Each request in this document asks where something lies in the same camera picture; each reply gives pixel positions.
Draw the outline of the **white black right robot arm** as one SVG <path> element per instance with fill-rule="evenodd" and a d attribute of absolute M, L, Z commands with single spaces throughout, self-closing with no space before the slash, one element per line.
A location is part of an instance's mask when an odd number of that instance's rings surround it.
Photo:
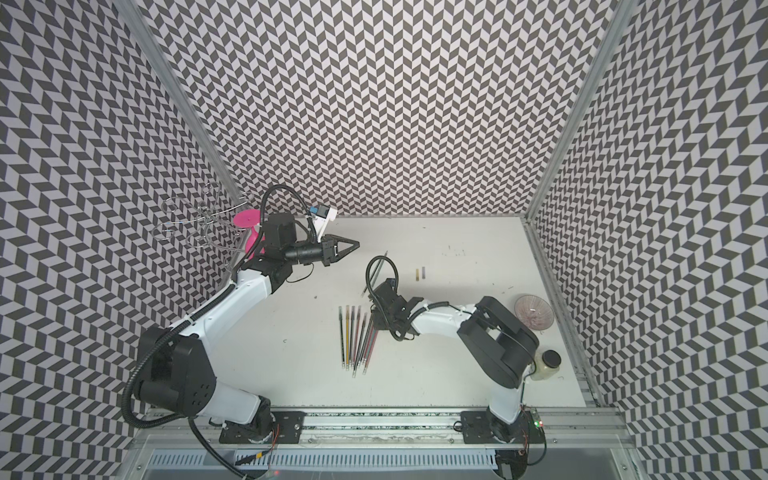
<path fill-rule="evenodd" d="M 385 255 L 368 262 L 364 278 L 375 329 L 388 332 L 397 342 L 438 335 L 463 344 L 494 382 L 486 410 L 492 437 L 503 443 L 516 441 L 526 430 L 521 425 L 525 381 L 536 371 L 540 342 L 533 331 L 491 296 L 467 305 L 405 299 L 398 292 L 397 267 Z"/>

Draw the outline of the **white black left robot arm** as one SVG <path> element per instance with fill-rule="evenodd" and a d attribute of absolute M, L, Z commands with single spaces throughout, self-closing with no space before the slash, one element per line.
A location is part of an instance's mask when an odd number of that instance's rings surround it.
<path fill-rule="evenodd" d="M 137 362 L 120 401 L 130 426 L 150 429 L 203 416 L 238 425 L 256 439 L 272 432 L 270 401 L 220 382 L 209 355 L 250 310 L 288 280 L 294 266 L 330 266 L 359 247 L 354 240 L 328 233 L 338 215 L 333 207 L 300 201 L 305 223 L 289 212 L 268 212 L 268 201 L 278 191 L 301 197 L 283 184 L 266 190 L 258 207 L 258 232 L 224 288 L 169 327 L 142 333 Z"/>

